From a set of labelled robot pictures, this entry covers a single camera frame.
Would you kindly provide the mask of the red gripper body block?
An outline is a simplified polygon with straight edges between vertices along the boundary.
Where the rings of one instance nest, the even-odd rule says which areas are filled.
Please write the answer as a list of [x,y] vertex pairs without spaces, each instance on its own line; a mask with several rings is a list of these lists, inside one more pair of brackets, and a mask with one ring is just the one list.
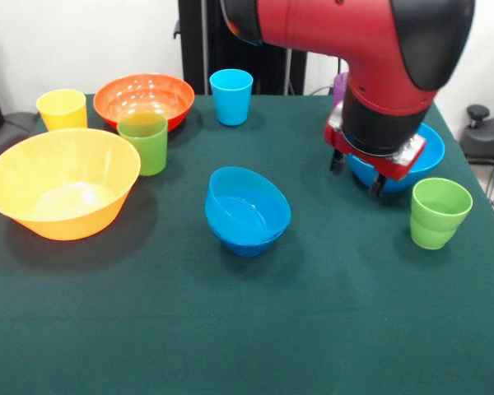
[[378,174],[395,181],[406,177],[426,146],[426,139],[416,133],[391,155],[374,156],[357,149],[343,131],[343,102],[338,102],[329,115],[324,128],[324,140],[333,150],[360,158],[374,167]]

